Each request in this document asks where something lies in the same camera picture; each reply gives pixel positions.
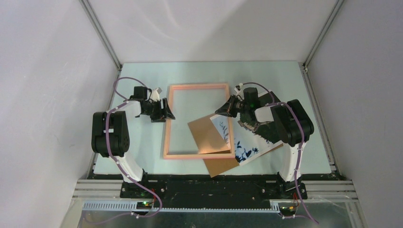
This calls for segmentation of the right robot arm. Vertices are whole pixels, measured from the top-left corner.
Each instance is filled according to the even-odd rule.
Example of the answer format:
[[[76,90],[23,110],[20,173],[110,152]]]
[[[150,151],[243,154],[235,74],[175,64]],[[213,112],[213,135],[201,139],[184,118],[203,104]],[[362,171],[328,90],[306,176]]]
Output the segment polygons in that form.
[[[314,133],[314,125],[297,99],[281,102],[270,91],[258,94],[255,87],[247,87],[229,99],[215,112],[229,118],[239,118],[245,130],[270,143],[282,142],[286,153],[278,172],[277,194],[290,198],[299,185],[300,164],[304,147]]]

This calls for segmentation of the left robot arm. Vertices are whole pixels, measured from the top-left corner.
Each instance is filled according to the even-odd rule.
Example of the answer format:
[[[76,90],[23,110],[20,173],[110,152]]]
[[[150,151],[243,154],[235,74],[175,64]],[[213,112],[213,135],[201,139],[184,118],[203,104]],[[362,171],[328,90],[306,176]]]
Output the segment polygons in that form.
[[[144,180],[143,168],[128,155],[130,135],[128,118],[141,115],[150,117],[152,123],[174,120],[167,98],[161,98],[161,88],[134,87],[134,94],[128,100],[105,112],[95,112],[92,122],[91,147],[94,153],[114,162],[124,181],[134,183],[132,192],[139,198],[148,196],[150,184]]]

